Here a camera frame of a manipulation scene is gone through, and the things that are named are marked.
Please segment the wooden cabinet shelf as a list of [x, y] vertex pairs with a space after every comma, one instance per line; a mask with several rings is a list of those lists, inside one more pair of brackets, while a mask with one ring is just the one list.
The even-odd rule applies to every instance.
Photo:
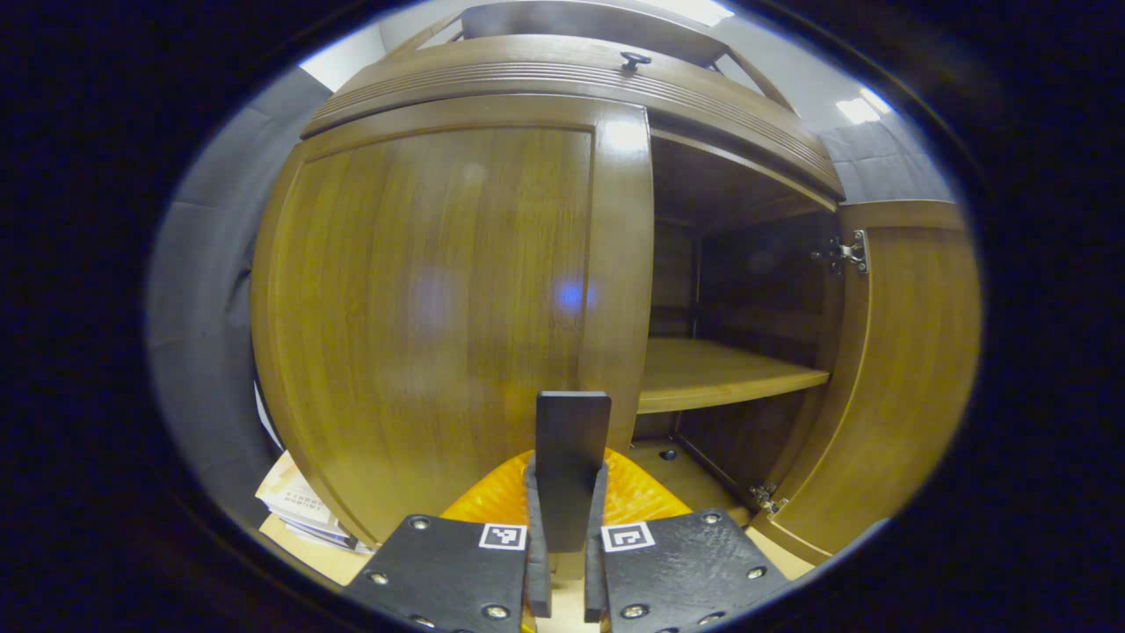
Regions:
[[827, 385], [831, 373], [714, 341], [650, 338], [636, 412], [687, 412]]

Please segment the small ceiling light panel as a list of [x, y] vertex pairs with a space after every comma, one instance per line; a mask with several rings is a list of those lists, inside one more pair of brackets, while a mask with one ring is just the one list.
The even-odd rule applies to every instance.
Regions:
[[836, 101], [837, 109], [854, 125], [875, 123], [896, 112], [879, 94], [860, 87], [860, 96]]

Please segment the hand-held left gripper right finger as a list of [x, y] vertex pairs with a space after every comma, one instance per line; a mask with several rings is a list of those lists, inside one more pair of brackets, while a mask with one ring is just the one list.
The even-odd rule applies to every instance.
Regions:
[[719, 633], [791, 585], [731, 513], [692, 509], [615, 450], [594, 492], [585, 618], [602, 633]]

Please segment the wooden shoe cabinet door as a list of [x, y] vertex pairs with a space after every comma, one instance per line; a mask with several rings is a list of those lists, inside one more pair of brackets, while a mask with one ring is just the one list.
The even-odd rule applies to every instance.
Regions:
[[844, 265], [835, 364], [810, 432], [752, 530], [824, 564], [909, 505], [973, 389], [982, 289], [965, 215], [939, 200], [844, 205], [867, 269]]
[[537, 396], [612, 400], [628, 447], [650, 336], [650, 114], [493, 94], [314, 133], [250, 270], [258, 379], [284, 445], [375, 545], [534, 445]]

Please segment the black door handle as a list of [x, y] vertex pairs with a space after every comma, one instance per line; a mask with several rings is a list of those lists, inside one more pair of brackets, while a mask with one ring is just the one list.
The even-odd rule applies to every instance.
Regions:
[[603, 391], [537, 396], [534, 477], [548, 553], [580, 550], [606, 452], [612, 400]]

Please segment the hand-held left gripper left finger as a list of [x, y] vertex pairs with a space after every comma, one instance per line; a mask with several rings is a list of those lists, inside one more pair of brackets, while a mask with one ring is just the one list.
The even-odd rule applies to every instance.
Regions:
[[343, 596], [410, 633], [537, 633], [551, 606], [532, 452], [439, 514], [411, 513]]

